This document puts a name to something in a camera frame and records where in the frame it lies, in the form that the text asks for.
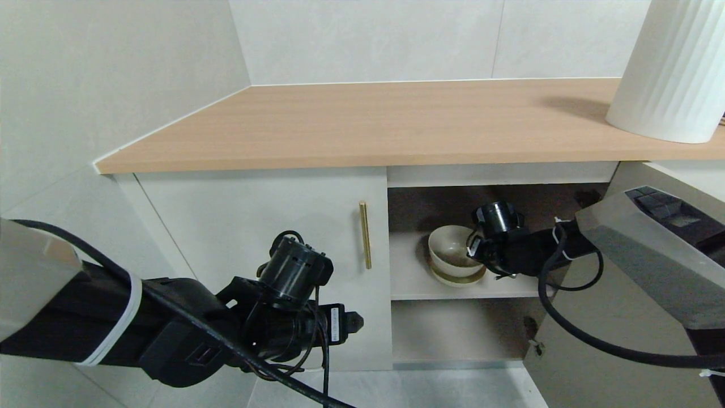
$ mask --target label sticker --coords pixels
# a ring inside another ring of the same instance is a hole
[[[340,309],[330,309],[330,338],[333,343],[340,341]]]

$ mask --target white bowl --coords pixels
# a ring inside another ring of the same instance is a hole
[[[428,237],[428,251],[433,265],[452,277],[468,277],[481,270],[482,265],[467,256],[465,241],[473,232],[460,225],[446,225]]]

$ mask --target ribbed vase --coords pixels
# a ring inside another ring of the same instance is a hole
[[[709,141],[725,112],[725,0],[652,0],[607,113],[631,133]]]

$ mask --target cable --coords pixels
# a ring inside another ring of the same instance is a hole
[[[320,287],[315,287],[315,297],[319,296]],[[323,368],[323,394],[329,396],[330,393],[330,344],[327,339],[327,316],[325,321],[320,321],[320,329],[322,331],[322,368]],[[327,404],[322,404],[323,408],[327,408]]]
[[[297,370],[304,371],[305,369],[302,369],[302,365],[307,361],[307,358],[310,356],[310,353],[312,352],[312,345],[315,342],[315,336],[317,335],[318,331],[318,306],[320,304],[320,287],[315,286],[315,306],[312,308],[312,313],[315,315],[315,322],[313,327],[315,328],[312,332],[312,338],[310,339],[310,344],[307,345],[307,350],[304,352],[304,356],[297,362],[297,364],[294,365],[294,367],[290,367],[285,374],[292,375],[295,372],[298,372]]]
[[[539,300],[549,316],[551,316],[552,319],[554,319],[554,321],[556,321],[564,330],[591,347],[632,362],[671,368],[716,369],[725,367],[725,354],[712,354],[709,356],[676,356],[632,350],[630,348],[620,347],[596,338],[579,329],[577,326],[574,326],[571,322],[565,319],[551,304],[551,301],[546,294],[546,281],[549,276],[549,271],[561,256],[561,253],[564,251],[564,246],[566,245],[566,231],[564,231],[564,228],[562,228],[559,223],[556,224],[556,228],[561,232],[561,240],[559,241],[559,245],[557,245],[554,253],[544,263],[542,273],[539,275]]]
[[[602,279],[602,275],[604,274],[604,257],[602,256],[602,251],[600,251],[600,250],[597,251],[597,260],[599,261],[599,270],[597,270],[597,276],[595,276],[591,282],[589,282],[585,285],[582,285],[582,286],[577,286],[577,287],[561,286],[561,285],[555,284],[554,282],[549,282],[549,283],[547,283],[547,285],[549,285],[555,289],[558,289],[558,290],[565,290],[566,292],[579,292],[580,290],[589,289],[590,287],[596,285],[597,282],[599,282],[599,280]]]
[[[71,234],[70,232],[60,228],[56,227],[51,224],[47,224],[42,221],[32,221],[32,220],[13,220],[14,222],[23,225],[25,227],[33,228],[33,229],[40,229],[45,232],[49,232],[53,235],[58,236],[59,238],[67,241],[71,245],[75,246],[79,250],[83,251],[86,255],[90,256],[94,261],[98,262],[101,266],[106,268],[108,272],[115,278],[123,281],[123,282],[129,282],[129,275],[124,268],[122,268],[120,265],[116,264],[114,261],[111,261],[110,258],[105,256],[101,251],[97,250],[90,244],[88,244],[86,241],[80,239],[79,237],[75,236],[74,234]],[[186,310],[183,306],[179,305],[176,301],[174,301],[172,298],[168,298],[164,293],[158,291],[155,287],[149,285],[148,282],[143,281],[144,284],[144,295],[149,296],[151,299],[155,300],[162,306],[165,306],[169,310],[173,311],[174,313],[178,314],[179,316],[183,317],[187,321],[189,321],[194,326],[198,327],[199,329],[205,331],[209,336],[214,338],[219,343],[222,343],[226,348],[228,348],[230,351],[232,351],[237,356],[241,357],[242,359],[245,359],[246,362],[250,365],[250,367],[255,368],[258,371],[265,372],[268,374],[271,378],[274,378],[275,380],[279,381],[280,383],[286,385],[287,387],[290,387],[292,390],[296,391],[297,393],[300,393],[307,398],[313,399],[316,402],[319,402],[320,404],[327,404],[330,407],[334,408],[354,408],[352,405],[345,404],[342,401],[339,401],[337,399],[331,398],[329,396],[324,395],[318,390],[315,390],[314,388],[302,383],[301,381],[288,376],[284,375],[282,372],[279,372],[278,370],[275,370],[271,365],[269,365],[266,361],[262,360],[258,356],[254,355],[251,351],[247,350],[246,348],[240,346],[239,344],[235,343],[234,341],[228,339],[225,335],[223,335],[221,332],[216,330],[214,327],[206,323],[205,321],[201,320],[197,316],[195,316],[190,311]]]
[[[297,231],[293,231],[291,229],[288,229],[286,231],[282,231],[275,237],[274,241],[272,241],[272,247],[270,248],[270,257],[274,255],[274,251],[277,250],[277,247],[279,246],[280,242],[282,242],[282,238],[284,238],[287,235],[294,235],[295,238],[299,241],[300,244],[305,244],[305,240],[302,239],[302,236]]]

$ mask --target cabinet shelf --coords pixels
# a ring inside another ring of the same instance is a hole
[[[528,347],[525,305],[516,299],[394,301],[393,363],[520,361]]]
[[[390,234],[391,298],[394,301],[469,298],[536,297],[537,279],[519,276],[496,280],[486,272],[470,287],[450,287],[433,277],[426,259],[429,232],[398,232]]]
[[[577,191],[606,184],[525,184],[510,186],[407,187],[388,189],[391,299],[435,300],[537,297],[537,279],[519,276],[496,280],[486,272],[475,285],[443,285],[428,265],[427,237],[448,224],[471,226],[469,214],[484,204],[507,200],[526,215],[531,231],[551,228],[554,216],[572,219]]]

